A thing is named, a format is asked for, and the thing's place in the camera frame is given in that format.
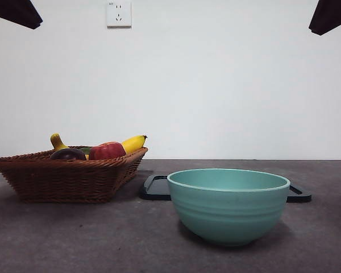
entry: brown wicker basket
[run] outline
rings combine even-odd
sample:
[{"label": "brown wicker basket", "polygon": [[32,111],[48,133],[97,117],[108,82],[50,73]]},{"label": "brown wicker basket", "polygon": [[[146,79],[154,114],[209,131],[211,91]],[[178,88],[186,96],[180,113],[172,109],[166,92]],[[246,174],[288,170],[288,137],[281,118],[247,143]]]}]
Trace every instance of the brown wicker basket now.
[{"label": "brown wicker basket", "polygon": [[0,173],[24,202],[108,202],[147,151],[106,160],[51,160],[54,150],[15,155],[0,158]]}]

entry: yellow banana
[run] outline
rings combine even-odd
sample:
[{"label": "yellow banana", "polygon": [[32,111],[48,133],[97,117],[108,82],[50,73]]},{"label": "yellow banana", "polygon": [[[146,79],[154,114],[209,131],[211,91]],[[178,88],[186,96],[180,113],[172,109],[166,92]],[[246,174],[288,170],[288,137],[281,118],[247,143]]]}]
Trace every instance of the yellow banana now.
[{"label": "yellow banana", "polygon": [[125,152],[130,154],[142,148],[146,138],[146,135],[136,135],[132,138],[124,140],[121,144],[123,145]]},{"label": "yellow banana", "polygon": [[55,133],[53,135],[51,135],[51,142],[52,145],[55,149],[55,151],[61,150],[61,149],[65,149],[65,148],[69,148],[68,146],[66,146],[65,144],[63,144],[61,138],[59,137],[58,133]]}]

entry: ceramic bowl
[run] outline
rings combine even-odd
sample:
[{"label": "ceramic bowl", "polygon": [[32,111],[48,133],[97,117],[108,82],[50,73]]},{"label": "ceramic bowl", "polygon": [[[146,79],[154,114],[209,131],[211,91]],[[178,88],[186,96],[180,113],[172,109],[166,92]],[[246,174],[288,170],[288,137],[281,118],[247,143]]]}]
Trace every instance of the ceramic bowl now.
[{"label": "ceramic bowl", "polygon": [[182,223],[203,239],[241,246],[262,237],[278,222],[290,181],[245,169],[189,169],[167,176]]}]

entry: electrical outlet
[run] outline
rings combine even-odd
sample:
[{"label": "electrical outlet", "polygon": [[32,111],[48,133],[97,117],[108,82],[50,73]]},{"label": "electrical outlet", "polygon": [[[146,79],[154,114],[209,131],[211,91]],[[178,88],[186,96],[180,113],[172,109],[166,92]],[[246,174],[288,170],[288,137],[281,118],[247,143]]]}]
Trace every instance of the electrical outlet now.
[{"label": "electrical outlet", "polygon": [[131,27],[131,1],[110,0],[107,5],[107,27]]}]

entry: bell pepper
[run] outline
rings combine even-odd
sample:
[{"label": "bell pepper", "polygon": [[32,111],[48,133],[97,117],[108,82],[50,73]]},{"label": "bell pepper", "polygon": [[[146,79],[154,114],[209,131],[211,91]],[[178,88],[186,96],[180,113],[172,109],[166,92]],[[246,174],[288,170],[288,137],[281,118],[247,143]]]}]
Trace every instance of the bell pepper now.
[{"label": "bell pepper", "polygon": [[111,159],[125,155],[126,152],[119,142],[106,142],[90,149],[89,160]]}]

